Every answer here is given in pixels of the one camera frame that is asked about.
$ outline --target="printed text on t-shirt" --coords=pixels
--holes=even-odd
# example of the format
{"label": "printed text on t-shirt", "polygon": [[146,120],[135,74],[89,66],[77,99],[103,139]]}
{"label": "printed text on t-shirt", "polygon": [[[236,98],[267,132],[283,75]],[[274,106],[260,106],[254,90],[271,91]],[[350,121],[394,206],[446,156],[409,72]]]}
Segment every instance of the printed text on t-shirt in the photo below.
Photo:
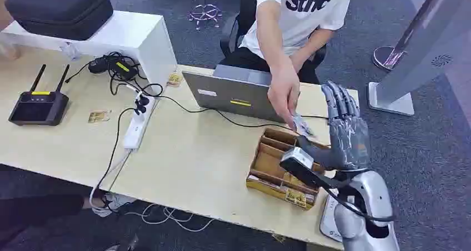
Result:
{"label": "printed text on t-shirt", "polygon": [[314,12],[315,10],[320,11],[323,9],[330,1],[331,0],[291,0],[290,2],[286,0],[286,7],[292,11],[309,12],[310,10]]}

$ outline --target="cardboard tray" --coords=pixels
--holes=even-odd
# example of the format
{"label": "cardboard tray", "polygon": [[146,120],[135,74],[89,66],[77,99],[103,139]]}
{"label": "cardboard tray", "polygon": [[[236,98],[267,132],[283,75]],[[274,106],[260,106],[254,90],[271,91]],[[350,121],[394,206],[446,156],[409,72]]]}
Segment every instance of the cardboard tray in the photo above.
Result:
{"label": "cardboard tray", "polygon": [[[314,206],[319,189],[307,187],[279,166],[283,154],[295,147],[296,143],[295,135],[267,128],[258,142],[245,184],[308,210]],[[317,163],[313,164],[312,170],[325,173]]]}

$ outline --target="robotic finger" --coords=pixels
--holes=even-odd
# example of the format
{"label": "robotic finger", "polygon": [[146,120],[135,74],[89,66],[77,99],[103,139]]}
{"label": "robotic finger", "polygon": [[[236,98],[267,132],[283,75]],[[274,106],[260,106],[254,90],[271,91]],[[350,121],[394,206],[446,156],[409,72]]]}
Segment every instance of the robotic finger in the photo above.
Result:
{"label": "robotic finger", "polygon": [[329,113],[329,123],[330,123],[332,122],[333,119],[336,119],[339,117],[337,103],[334,98],[334,92],[332,92],[332,89],[330,89],[325,84],[322,84],[320,88],[325,95],[325,100],[327,101],[327,112]]}
{"label": "robotic finger", "polygon": [[354,105],[354,112],[355,112],[355,115],[356,117],[360,117],[360,107],[357,105],[357,103],[355,102],[355,99],[353,99],[352,96],[350,96],[350,101],[352,102],[352,104]]}
{"label": "robotic finger", "polygon": [[342,92],[340,91],[338,85],[336,85],[334,82],[327,81],[327,85],[334,94],[335,101],[338,105],[340,118],[343,119],[343,117],[348,114],[347,105],[345,104],[345,98],[342,96]]}
{"label": "robotic finger", "polygon": [[339,86],[339,89],[347,106],[348,115],[355,116],[355,103],[352,102],[352,97],[343,86]]}

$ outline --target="router antenna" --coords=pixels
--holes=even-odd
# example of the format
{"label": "router antenna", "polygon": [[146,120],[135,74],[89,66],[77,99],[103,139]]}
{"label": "router antenna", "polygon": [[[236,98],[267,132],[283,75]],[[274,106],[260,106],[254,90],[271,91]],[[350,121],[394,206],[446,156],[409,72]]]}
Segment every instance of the router antenna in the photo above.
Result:
{"label": "router antenna", "polygon": [[31,86],[31,89],[29,90],[30,92],[36,90],[36,86],[38,86],[39,79],[41,79],[41,76],[43,76],[43,72],[45,69],[46,69],[46,65],[43,64],[43,66],[39,70],[38,76],[36,76],[36,79],[34,80],[33,86]]}
{"label": "router antenna", "polygon": [[61,91],[62,84],[64,83],[64,80],[65,80],[65,78],[66,78],[67,72],[69,71],[69,68],[70,68],[70,64],[67,64],[66,70],[64,71],[64,74],[62,75],[61,81],[60,81],[59,84],[57,85],[56,92],[60,92],[60,91]]}

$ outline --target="black router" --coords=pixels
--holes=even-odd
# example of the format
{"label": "black router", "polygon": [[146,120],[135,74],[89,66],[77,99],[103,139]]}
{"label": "black router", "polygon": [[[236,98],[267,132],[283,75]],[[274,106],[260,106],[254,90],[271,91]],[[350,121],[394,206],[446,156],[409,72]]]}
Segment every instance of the black router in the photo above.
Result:
{"label": "black router", "polygon": [[35,91],[46,68],[44,64],[28,92],[23,92],[8,120],[16,125],[35,124],[56,126],[61,122],[69,98],[61,93],[62,84],[69,71],[67,65],[61,81],[53,92]]}

